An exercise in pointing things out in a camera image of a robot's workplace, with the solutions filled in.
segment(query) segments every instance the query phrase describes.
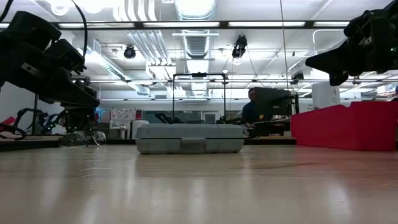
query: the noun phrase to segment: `gray plastic case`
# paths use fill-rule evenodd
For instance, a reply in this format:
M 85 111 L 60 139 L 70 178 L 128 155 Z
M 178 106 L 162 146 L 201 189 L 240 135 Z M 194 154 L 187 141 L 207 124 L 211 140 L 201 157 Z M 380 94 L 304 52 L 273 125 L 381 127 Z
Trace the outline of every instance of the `gray plastic case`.
M 136 142 L 141 154 L 236 153 L 243 137 L 232 124 L 144 124 Z

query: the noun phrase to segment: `desk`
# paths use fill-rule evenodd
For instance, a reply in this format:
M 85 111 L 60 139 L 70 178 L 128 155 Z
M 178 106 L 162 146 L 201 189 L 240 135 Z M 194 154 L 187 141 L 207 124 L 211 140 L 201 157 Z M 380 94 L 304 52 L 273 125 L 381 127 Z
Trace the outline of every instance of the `desk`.
M 296 139 L 284 136 L 262 136 L 244 140 L 245 145 L 295 145 Z
M 398 223 L 398 155 L 298 146 L 0 154 L 0 223 Z

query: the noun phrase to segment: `camera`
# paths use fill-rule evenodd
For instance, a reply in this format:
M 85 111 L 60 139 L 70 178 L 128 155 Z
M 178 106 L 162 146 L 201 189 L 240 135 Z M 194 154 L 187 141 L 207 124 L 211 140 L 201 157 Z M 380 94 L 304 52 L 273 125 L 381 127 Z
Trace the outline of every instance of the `camera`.
M 234 45 L 234 49 L 232 50 L 232 57 L 241 58 L 243 54 L 246 52 L 247 46 L 248 46 L 248 40 L 246 39 L 246 36 L 239 35 Z
M 298 84 L 299 83 L 299 81 L 300 80 L 303 80 L 304 79 L 304 74 L 303 74 L 303 72 L 295 72 L 293 75 L 292 75 L 292 81 L 290 82 L 290 84 L 292 84 L 292 85 L 296 85 L 296 84 Z
M 124 51 L 124 57 L 127 59 L 132 59 L 136 57 L 136 51 L 133 45 L 128 45 Z

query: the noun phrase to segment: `person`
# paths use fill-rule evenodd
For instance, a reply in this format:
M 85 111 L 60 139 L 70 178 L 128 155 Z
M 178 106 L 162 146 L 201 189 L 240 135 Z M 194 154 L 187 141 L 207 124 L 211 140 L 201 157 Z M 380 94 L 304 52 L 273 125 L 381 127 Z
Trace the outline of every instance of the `person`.
M 249 90 L 250 102 L 244 105 L 242 110 L 242 120 L 247 128 L 255 128 L 254 122 L 257 121 L 259 114 L 256 109 L 256 89 Z

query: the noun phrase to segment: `air duct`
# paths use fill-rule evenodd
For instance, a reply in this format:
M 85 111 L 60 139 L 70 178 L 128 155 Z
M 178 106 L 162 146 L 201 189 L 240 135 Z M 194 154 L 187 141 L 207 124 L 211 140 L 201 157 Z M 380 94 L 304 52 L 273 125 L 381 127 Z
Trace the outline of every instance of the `air duct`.
M 216 11 L 216 0 L 175 0 L 175 11 L 181 21 L 187 20 L 212 20 Z M 184 34 L 209 34 L 209 30 L 182 30 Z M 183 36 L 183 46 L 189 73 L 208 72 L 209 61 L 201 60 L 209 57 L 210 37 L 208 36 Z M 198 91 L 197 86 L 191 86 L 196 97 L 203 96 L 206 84 Z

